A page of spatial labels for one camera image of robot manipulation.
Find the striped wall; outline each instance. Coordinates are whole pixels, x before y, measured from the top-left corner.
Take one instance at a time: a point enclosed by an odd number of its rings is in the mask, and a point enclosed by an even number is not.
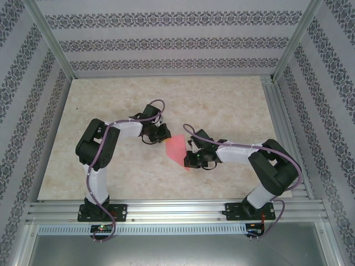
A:
[[[309,0],[37,3],[83,78],[272,74]]]
[[[20,0],[0,1],[0,265],[37,199],[70,82]]]
[[[324,1],[278,81],[313,191],[355,265],[355,1]]]

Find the marble floor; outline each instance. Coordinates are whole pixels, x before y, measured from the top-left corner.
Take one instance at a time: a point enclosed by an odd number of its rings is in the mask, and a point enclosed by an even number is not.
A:
[[[275,138],[257,76],[74,80],[38,199],[82,200],[87,188],[75,147],[91,119],[126,119],[154,99],[166,102],[164,121],[173,135],[188,139],[182,125],[189,123],[215,140]],[[118,142],[107,177],[114,200],[244,198],[258,183],[252,167],[238,163],[187,171],[167,157],[164,143],[146,145],[140,138]]]

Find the red paper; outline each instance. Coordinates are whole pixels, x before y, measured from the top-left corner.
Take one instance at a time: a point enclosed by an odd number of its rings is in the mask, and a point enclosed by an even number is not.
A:
[[[186,170],[190,170],[184,166],[184,158],[186,157],[186,142],[184,135],[176,135],[165,140],[166,155]]]

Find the cable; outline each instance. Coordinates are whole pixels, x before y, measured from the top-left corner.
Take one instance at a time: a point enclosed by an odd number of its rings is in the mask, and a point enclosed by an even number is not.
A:
[[[265,230],[265,214],[262,212],[261,213],[261,224],[262,224],[262,228],[261,230]]]
[[[216,141],[212,141],[212,140],[209,140],[209,139],[205,139],[204,137],[200,137],[200,136],[197,136],[195,134],[195,129],[189,125],[189,124],[183,124],[182,127],[193,137],[197,138],[197,139],[200,139],[200,140],[203,140],[203,141],[206,141],[206,142],[209,142],[209,143],[212,143],[212,144],[215,144],[215,145],[220,145],[220,146],[234,146],[234,147],[242,147],[242,148],[247,148],[247,149],[258,149],[258,150],[264,150],[264,151],[268,151],[268,152],[272,152],[274,154],[277,154],[285,159],[287,159],[291,164],[293,164],[293,166],[296,168],[297,170],[297,173],[298,173],[298,180],[296,182],[296,184],[294,184],[293,186],[291,187],[288,187],[287,189],[285,189],[285,191],[289,191],[289,190],[292,190],[294,188],[296,188],[301,182],[302,182],[302,179],[303,179],[303,176],[302,176],[302,171],[300,169],[300,167],[298,166],[298,164],[294,161],[294,159],[292,159],[291,157],[287,156],[286,154],[283,154],[282,152],[279,152],[279,151],[276,151],[274,149],[269,149],[269,148],[266,148],[266,147],[262,147],[262,146],[254,146],[254,145],[247,145],[247,144],[238,144],[238,143],[233,143],[233,144],[226,144],[226,143],[220,143],[220,142],[216,142]],[[271,225],[271,227],[269,227],[269,229],[259,238],[262,238],[266,235],[268,235],[275,227],[275,225],[277,224],[277,222],[281,219],[281,216],[283,215],[283,212],[285,211],[285,202],[281,199],[275,199],[277,196],[275,196],[274,198],[271,199],[271,201],[274,201],[274,202],[282,202],[282,209],[281,209],[281,212],[280,212],[280,215],[277,217],[277,219],[275,220],[275,222]]]
[[[213,169],[216,168],[216,167],[217,167],[217,162],[215,162],[215,167],[213,167],[213,168],[206,168],[206,167],[204,167],[204,166],[201,166],[201,168],[202,168],[203,170],[206,170],[206,171],[213,170]]]
[[[142,142],[144,144],[147,144],[147,145],[154,145],[154,144],[157,144],[158,142],[157,141],[154,141],[154,142],[146,142],[144,139],[143,139],[143,136],[142,136]]]
[[[153,103],[155,103],[155,102],[157,102],[157,101],[159,101],[159,102],[161,102],[161,103],[163,104],[163,108],[162,108],[161,112],[159,112],[159,113],[156,114],[155,116],[152,116],[152,117],[146,118],[146,119],[122,119],[122,120],[117,120],[117,121],[115,121],[115,122],[110,123],[110,124],[106,127],[106,130],[105,130],[104,136],[102,137],[102,140],[101,140],[101,143],[100,143],[98,152],[96,153],[93,162],[89,165],[88,173],[87,173],[87,188],[88,188],[88,191],[89,191],[91,197],[93,198],[94,202],[96,203],[96,205],[99,206],[99,208],[102,209],[102,210],[110,217],[110,219],[112,220],[112,223],[113,223],[112,232],[111,232],[111,234],[110,234],[109,236],[107,236],[105,239],[101,239],[101,240],[96,239],[96,238],[95,238],[96,232],[94,232],[94,233],[93,233],[93,240],[94,240],[94,242],[96,242],[96,241],[97,241],[97,242],[100,242],[100,243],[106,242],[106,241],[109,240],[109,239],[115,234],[115,232],[116,232],[116,220],[115,220],[115,218],[114,218],[114,217],[112,216],[112,214],[111,214],[107,209],[105,209],[104,206],[102,206],[102,205],[100,204],[100,202],[95,198],[94,193],[93,193],[93,191],[91,190],[91,188],[90,188],[90,183],[89,183],[91,171],[92,171],[93,166],[95,165],[95,163],[97,162],[97,160],[98,160],[98,158],[99,158],[99,156],[100,156],[100,153],[101,153],[102,148],[103,148],[103,146],[104,146],[104,143],[105,143],[107,134],[108,134],[108,132],[109,132],[109,129],[110,129],[110,127],[112,127],[113,125],[118,124],[118,123],[122,123],[122,122],[146,122],[146,121],[154,120],[154,119],[157,118],[158,116],[162,115],[162,113],[163,113],[164,110],[165,110],[165,102],[164,102],[163,100],[156,99],[156,100],[152,101],[152,102],[150,103],[150,105],[153,104]]]
[[[156,122],[152,123],[152,124],[155,125],[156,123],[159,122],[160,119],[161,119],[161,115],[159,116],[159,119]]]

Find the aluminum frame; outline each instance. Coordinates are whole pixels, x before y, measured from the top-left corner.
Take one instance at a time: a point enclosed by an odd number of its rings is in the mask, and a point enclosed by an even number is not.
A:
[[[43,38],[47,42],[48,46],[52,50],[55,58],[58,60],[60,66],[65,72],[67,78],[72,81],[73,79],[77,79],[72,66],[70,65],[69,60],[65,56],[62,47],[60,47],[59,42],[57,41],[53,31],[51,30],[46,18],[41,12],[40,8],[37,5],[36,0],[24,0],[23,4],[25,5],[27,11],[31,15],[34,20],[36,26],[39,28],[42,33]]]
[[[296,30],[294,31],[290,41],[287,43],[285,50],[277,62],[277,65],[272,73],[273,81],[277,81],[282,75],[282,72],[285,69],[289,59],[291,58],[293,52],[296,50],[303,34],[306,32],[307,27],[311,23],[322,2],[322,0],[311,0],[308,4],[300,19],[300,22],[296,27]]]
[[[283,198],[285,212],[280,222],[314,222],[319,241],[328,265],[343,266],[338,245],[336,243],[328,215],[321,199],[315,199],[295,137],[286,116],[280,92],[276,84],[268,76],[261,77],[266,101],[278,141],[293,156],[301,166],[304,180],[292,191],[292,198]],[[121,200],[111,203],[128,205],[127,220],[117,224],[233,224],[252,223],[260,221],[227,221],[222,215],[227,202],[241,202],[241,199],[215,200],[169,200],[169,201],[139,201]],[[74,227],[81,223],[77,221],[79,205],[82,201],[39,201],[33,202],[29,208],[26,225],[19,241],[12,265],[28,265],[36,241],[38,228],[43,225],[66,225]],[[274,203],[275,214],[280,214],[282,204]]]

